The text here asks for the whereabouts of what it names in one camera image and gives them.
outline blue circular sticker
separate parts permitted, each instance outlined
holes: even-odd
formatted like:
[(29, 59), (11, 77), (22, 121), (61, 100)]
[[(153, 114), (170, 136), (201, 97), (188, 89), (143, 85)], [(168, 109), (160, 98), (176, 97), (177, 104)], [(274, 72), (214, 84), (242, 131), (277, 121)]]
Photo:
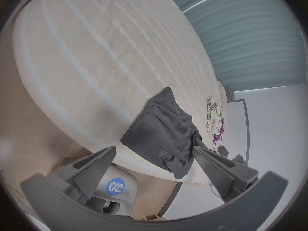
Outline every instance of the blue circular sticker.
[(124, 191), (125, 183), (120, 178), (112, 179), (106, 185), (106, 192), (110, 195), (118, 195)]

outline curtain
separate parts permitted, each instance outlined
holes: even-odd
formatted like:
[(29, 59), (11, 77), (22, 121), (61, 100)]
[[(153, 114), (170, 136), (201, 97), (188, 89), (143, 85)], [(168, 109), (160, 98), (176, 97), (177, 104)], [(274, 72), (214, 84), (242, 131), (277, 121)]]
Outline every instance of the curtain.
[[(174, 1), (187, 8), (187, 0)], [(238, 91), (306, 83), (303, 37), (281, 0), (207, 0), (184, 14), (224, 87)]]

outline cartoon print cloth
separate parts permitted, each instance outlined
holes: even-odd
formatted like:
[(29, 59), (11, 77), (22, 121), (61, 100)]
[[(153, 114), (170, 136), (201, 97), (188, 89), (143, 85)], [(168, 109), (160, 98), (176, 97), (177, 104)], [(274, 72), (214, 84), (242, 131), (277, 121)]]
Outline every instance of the cartoon print cloth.
[(208, 134), (219, 134), (222, 126), (222, 107), (220, 100), (210, 96), (208, 99), (208, 118), (206, 121)]

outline purple cloth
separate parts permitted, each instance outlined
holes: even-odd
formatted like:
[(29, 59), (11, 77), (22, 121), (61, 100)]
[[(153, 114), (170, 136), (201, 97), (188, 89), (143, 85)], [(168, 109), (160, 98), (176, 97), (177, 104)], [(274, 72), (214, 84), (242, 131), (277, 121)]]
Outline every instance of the purple cloth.
[(215, 148), (215, 146), (216, 146), (216, 142), (217, 141), (219, 141), (219, 139), (220, 139), (220, 136), (222, 135), (222, 133), (225, 131), (224, 130), (224, 119), (222, 118), (221, 119), (221, 128), (220, 128), (220, 131), (219, 131), (219, 134), (214, 134), (214, 141), (213, 141), (213, 143), (214, 143), (214, 148)]

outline mattress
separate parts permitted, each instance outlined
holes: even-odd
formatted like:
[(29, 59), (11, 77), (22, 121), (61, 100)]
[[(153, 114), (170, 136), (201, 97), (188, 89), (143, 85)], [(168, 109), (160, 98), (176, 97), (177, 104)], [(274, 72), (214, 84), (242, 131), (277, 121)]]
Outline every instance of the mattress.
[[(172, 0), (32, 0), (19, 14), (13, 50), (22, 82), (68, 136), (114, 163), (167, 180), (121, 144), (149, 98), (170, 87), (203, 142), (209, 96), (225, 98), (197, 34)], [(182, 182), (207, 183), (195, 161)]]

